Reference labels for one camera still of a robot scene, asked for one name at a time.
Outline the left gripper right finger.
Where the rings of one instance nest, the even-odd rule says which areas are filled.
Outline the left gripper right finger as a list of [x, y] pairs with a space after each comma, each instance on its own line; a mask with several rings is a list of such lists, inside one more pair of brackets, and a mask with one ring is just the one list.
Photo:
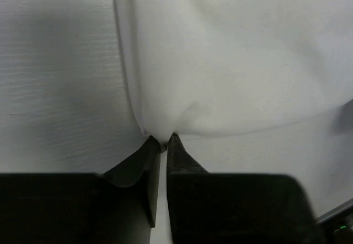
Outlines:
[[324, 243], [300, 184], [282, 174], [210, 173], [173, 134], [167, 201], [174, 243]]

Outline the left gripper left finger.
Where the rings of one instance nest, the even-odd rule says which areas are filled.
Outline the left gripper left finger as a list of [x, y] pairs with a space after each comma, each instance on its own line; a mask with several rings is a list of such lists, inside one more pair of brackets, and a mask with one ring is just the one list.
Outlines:
[[103, 174], [1, 174], [1, 242], [149, 243], [160, 158], [149, 137]]

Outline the white Coca-Cola t-shirt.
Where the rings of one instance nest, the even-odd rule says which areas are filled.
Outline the white Coca-Cola t-shirt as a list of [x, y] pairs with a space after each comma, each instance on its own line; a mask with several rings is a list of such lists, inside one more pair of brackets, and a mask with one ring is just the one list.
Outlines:
[[115, 2], [144, 135], [247, 134], [352, 100], [352, 0]]

